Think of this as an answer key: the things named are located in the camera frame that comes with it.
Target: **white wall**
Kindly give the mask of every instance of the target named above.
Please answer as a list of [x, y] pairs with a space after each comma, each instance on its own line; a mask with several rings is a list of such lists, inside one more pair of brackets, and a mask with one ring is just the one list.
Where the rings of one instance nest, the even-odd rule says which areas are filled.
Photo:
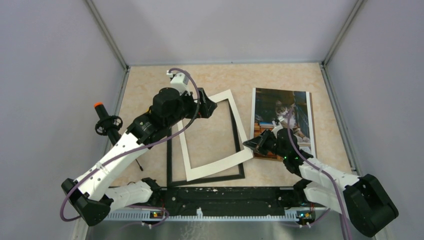
[[355, 0], [94, 0], [130, 65], [322, 61]]
[[364, 173], [399, 210], [397, 239], [422, 239], [424, 1], [368, 1], [329, 66]]
[[123, 74], [82, 0], [0, 2], [0, 239], [70, 238], [61, 183], [103, 154]]

